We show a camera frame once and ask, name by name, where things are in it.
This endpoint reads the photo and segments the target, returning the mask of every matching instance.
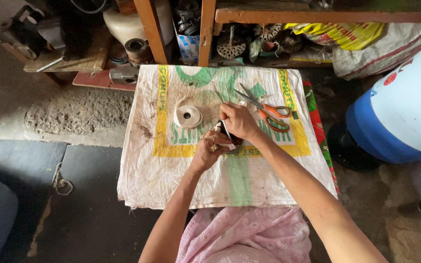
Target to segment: pink clothing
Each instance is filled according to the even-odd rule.
[[[309,234],[299,208],[202,208],[184,230],[176,262],[310,262]]]

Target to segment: rope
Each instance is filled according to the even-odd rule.
[[[55,188],[56,194],[59,194],[61,196],[67,196],[68,194],[70,194],[73,191],[74,187],[73,187],[73,184],[71,182],[61,178],[61,173],[59,172],[59,169],[61,168],[61,164],[62,163],[60,162],[58,165],[56,165],[55,175],[53,176],[53,180],[52,180],[52,182],[54,181],[53,188]],[[63,187],[66,186],[66,184],[69,184],[69,186],[71,188],[69,189],[69,191],[66,194],[60,193],[58,191],[58,188],[63,188]]]

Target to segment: plastic bag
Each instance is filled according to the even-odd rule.
[[[384,23],[286,24],[284,29],[288,28],[297,35],[305,34],[307,39],[321,45],[360,50],[381,36]]]

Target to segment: white tape roll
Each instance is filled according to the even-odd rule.
[[[197,127],[202,122],[201,112],[194,106],[185,105],[178,107],[185,99],[183,97],[175,105],[175,116],[173,118],[176,125],[184,129]]]

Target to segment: scissor blade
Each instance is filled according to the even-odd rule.
[[[264,109],[264,106],[261,104],[261,103],[259,103],[259,102],[257,102],[257,101],[255,101],[255,100],[253,100],[252,98],[250,98],[250,97],[248,97],[248,96],[246,96],[245,94],[243,94],[243,93],[241,93],[241,92],[239,92],[239,91],[237,91],[236,89],[233,89],[236,93],[238,93],[238,94],[240,94],[240,96],[242,96],[245,100],[247,100],[249,103],[251,103],[251,104],[253,104],[254,106],[256,106],[256,108],[258,108],[258,109]]]
[[[246,89],[245,86],[243,86],[243,84],[240,83],[240,86],[244,89],[244,91],[246,92],[246,94],[248,94],[248,97],[254,101],[258,101],[253,94],[251,94],[251,92],[249,92],[249,90]]]

